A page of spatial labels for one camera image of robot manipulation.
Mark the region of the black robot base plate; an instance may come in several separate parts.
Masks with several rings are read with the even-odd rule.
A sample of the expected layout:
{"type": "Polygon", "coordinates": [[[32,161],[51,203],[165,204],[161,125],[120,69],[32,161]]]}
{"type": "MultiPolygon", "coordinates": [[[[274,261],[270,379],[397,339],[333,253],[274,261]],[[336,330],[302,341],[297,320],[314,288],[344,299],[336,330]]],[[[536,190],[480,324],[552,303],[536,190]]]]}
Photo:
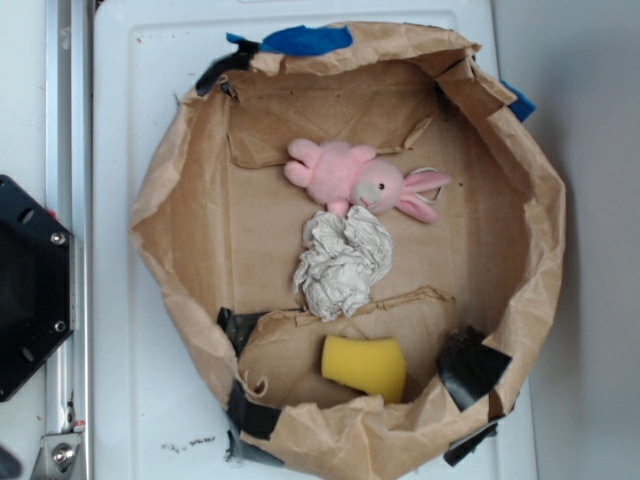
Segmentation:
{"type": "Polygon", "coordinates": [[[1,400],[70,336],[72,234],[1,176],[1,400]]]}

